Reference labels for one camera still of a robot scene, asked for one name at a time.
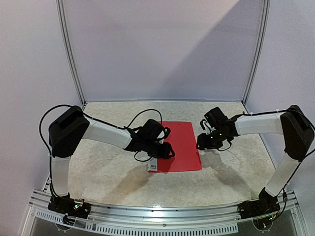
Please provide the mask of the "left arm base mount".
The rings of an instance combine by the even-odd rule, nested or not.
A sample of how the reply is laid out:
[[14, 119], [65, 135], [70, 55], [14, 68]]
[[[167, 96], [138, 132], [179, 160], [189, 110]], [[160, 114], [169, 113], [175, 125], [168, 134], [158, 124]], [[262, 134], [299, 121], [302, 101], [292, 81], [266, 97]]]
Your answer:
[[91, 212], [92, 205], [82, 200], [72, 199], [70, 195], [57, 197], [52, 196], [48, 209], [60, 214], [87, 219]]

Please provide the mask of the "red file folder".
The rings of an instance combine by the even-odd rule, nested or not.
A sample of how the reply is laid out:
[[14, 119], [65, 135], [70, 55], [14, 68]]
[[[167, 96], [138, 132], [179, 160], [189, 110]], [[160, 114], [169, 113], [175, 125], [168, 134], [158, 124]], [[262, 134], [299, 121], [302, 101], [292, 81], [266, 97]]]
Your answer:
[[147, 164], [148, 173], [179, 173], [200, 171], [202, 164], [196, 148], [196, 139], [191, 122], [164, 121], [163, 126], [171, 132], [166, 142], [169, 142], [175, 152], [170, 159], [151, 159]]

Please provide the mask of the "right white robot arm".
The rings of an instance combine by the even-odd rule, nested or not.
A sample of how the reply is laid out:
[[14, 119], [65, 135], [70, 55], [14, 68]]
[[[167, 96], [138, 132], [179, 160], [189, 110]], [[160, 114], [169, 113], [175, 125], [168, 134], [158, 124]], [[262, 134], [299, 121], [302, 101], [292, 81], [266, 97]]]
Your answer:
[[228, 118], [219, 107], [214, 107], [200, 122], [203, 133], [197, 137], [198, 150], [222, 151], [224, 142], [248, 134], [281, 134], [284, 139], [283, 159], [273, 176], [263, 188], [266, 194], [254, 204], [258, 214], [270, 210], [276, 197], [292, 179], [300, 163], [312, 154], [310, 147], [315, 140], [315, 127], [300, 107], [291, 105], [284, 110], [256, 114], [238, 114]]

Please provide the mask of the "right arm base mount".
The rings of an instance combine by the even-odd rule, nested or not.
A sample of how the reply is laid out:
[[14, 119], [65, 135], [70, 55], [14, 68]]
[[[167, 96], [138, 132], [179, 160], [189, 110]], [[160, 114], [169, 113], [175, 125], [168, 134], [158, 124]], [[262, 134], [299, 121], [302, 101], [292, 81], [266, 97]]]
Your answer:
[[241, 219], [253, 218], [280, 210], [277, 197], [259, 196], [258, 200], [244, 201], [237, 206]]

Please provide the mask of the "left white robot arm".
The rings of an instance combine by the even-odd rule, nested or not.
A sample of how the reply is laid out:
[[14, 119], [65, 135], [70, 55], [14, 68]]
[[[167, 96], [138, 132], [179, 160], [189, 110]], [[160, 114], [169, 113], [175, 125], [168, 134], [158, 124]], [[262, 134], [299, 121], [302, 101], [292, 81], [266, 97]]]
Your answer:
[[145, 153], [149, 159], [175, 157], [172, 145], [165, 139], [171, 130], [154, 119], [142, 126], [118, 127], [85, 114], [80, 107], [70, 106], [54, 120], [48, 128], [50, 147], [51, 193], [56, 196], [53, 203], [62, 213], [70, 213], [72, 200], [68, 191], [69, 163], [83, 139], [93, 140], [135, 154]]

